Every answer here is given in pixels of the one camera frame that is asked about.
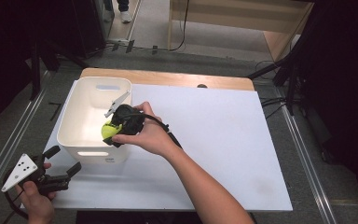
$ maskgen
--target green ball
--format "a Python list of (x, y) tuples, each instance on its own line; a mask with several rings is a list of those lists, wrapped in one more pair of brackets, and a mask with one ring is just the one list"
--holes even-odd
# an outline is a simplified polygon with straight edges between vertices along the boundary
[(101, 134), (103, 136), (103, 139), (106, 139), (108, 137), (113, 137), (118, 132), (120, 132), (122, 125), (114, 125), (110, 123), (110, 120), (108, 120), (101, 129)]

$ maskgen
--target pants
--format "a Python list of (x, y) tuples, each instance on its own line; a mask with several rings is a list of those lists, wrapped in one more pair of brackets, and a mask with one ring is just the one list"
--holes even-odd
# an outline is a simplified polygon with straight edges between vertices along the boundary
[[(119, 11), (128, 11), (130, 0), (117, 0)], [(113, 11), (112, 0), (103, 0), (104, 7), (107, 11)]]

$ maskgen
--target hand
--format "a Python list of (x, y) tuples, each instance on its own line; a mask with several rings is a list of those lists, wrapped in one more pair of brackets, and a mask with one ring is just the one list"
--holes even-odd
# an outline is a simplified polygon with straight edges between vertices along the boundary
[[(51, 167), (51, 163), (44, 164), (45, 169)], [(20, 195), (22, 204), (28, 212), (28, 223), (50, 223), (54, 218), (54, 207), (51, 200), (56, 196), (56, 192), (51, 192), (48, 197), (39, 194), (36, 184), (27, 181), (23, 184), (24, 192)], [(21, 193), (20, 186), (16, 186), (18, 193)]]
[[(143, 102), (134, 108), (144, 111), (145, 114), (156, 117), (150, 103)], [(142, 147), (146, 151), (163, 156), (167, 148), (177, 147), (167, 133), (152, 119), (145, 119), (142, 131), (137, 135), (117, 134), (113, 136), (113, 141), (121, 144), (133, 144)]]

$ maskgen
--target white table top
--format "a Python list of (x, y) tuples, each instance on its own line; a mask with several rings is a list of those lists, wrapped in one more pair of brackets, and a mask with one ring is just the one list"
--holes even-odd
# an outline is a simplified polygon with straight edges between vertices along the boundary
[[(133, 85), (132, 104), (149, 101), (170, 125), (185, 152), (248, 211), (291, 211), (275, 148), (255, 91)], [(62, 112), (46, 149), (58, 145)], [(53, 201), (76, 210), (194, 210), (180, 179), (160, 156), (125, 145), (120, 164), (82, 164), (69, 189)], [(48, 174), (61, 175), (76, 161), (62, 150)]]

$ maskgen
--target forearm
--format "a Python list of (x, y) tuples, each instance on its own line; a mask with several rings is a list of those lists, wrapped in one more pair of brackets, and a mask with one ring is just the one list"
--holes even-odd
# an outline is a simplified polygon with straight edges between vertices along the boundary
[(253, 223), (237, 200), (183, 150), (167, 151), (163, 157), (178, 174), (203, 223)]

